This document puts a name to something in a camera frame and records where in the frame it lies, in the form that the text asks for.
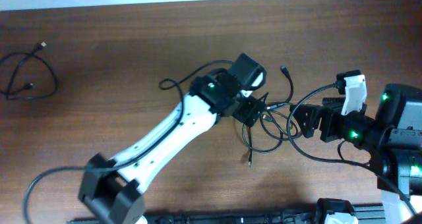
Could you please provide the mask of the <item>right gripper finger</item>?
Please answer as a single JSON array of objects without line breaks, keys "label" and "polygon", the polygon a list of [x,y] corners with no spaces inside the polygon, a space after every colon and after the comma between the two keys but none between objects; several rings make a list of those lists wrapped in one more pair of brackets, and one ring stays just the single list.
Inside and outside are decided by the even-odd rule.
[{"label": "right gripper finger", "polygon": [[291,105],[289,111],[293,113],[294,118],[304,119],[310,118],[313,119],[317,117],[319,111],[322,109],[320,105],[311,105],[311,104],[303,104],[303,105]]},{"label": "right gripper finger", "polygon": [[305,138],[312,138],[319,127],[321,116],[314,113],[295,113],[293,118],[297,121]]}]

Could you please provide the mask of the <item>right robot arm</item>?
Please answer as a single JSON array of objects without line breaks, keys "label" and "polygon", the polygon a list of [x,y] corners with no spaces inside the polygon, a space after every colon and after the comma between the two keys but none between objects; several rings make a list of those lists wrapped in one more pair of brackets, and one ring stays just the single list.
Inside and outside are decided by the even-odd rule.
[{"label": "right robot arm", "polygon": [[343,86],[342,105],[328,98],[322,105],[300,100],[290,107],[305,138],[342,139],[370,154],[366,169],[377,176],[387,223],[421,220],[421,89],[405,84],[384,87],[375,118],[365,115],[365,86]]}]

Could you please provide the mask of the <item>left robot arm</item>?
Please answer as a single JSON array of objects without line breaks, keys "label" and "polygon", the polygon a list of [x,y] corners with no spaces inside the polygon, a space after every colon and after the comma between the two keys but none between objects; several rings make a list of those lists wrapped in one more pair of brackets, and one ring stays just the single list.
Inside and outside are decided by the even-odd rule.
[{"label": "left robot arm", "polygon": [[265,69],[242,53],[230,68],[196,77],[177,107],[131,147],[110,159],[96,154],[86,164],[78,199],[100,223],[143,223],[143,194],[160,170],[222,117],[253,125],[264,105],[252,97]]}]

